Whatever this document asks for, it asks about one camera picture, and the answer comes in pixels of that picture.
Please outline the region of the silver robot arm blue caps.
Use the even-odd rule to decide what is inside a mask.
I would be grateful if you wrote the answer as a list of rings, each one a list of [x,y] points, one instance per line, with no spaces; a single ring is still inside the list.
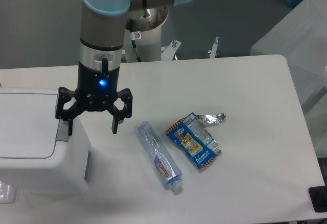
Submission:
[[[132,115],[132,93],[117,90],[125,31],[131,12],[165,9],[192,0],[82,0],[77,88],[58,89],[55,117],[73,133],[74,119],[85,111],[108,111],[112,131]]]

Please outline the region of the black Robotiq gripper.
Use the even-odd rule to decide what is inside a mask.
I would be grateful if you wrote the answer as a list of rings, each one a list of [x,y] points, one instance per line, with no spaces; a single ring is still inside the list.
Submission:
[[[79,63],[78,82],[75,91],[59,87],[55,107],[55,117],[68,123],[68,135],[73,133],[73,120],[86,111],[105,111],[112,116],[112,132],[117,133],[119,123],[132,116],[133,96],[129,88],[116,91],[119,68],[101,72]],[[76,101],[68,109],[64,105],[75,98]],[[114,102],[120,99],[124,106],[119,110]]]

